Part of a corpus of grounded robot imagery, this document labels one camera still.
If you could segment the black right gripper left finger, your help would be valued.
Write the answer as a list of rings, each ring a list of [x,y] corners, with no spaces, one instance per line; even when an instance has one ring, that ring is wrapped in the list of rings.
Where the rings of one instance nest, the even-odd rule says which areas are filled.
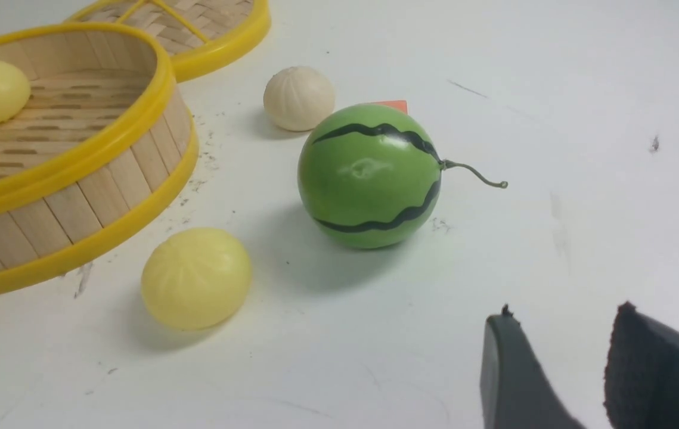
[[[485,428],[584,427],[555,393],[508,305],[485,320],[480,397]]]

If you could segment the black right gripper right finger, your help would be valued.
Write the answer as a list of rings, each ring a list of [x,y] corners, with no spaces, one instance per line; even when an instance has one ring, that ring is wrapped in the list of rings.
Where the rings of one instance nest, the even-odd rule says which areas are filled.
[[[613,323],[604,409],[614,428],[679,428],[679,331],[630,302]]]

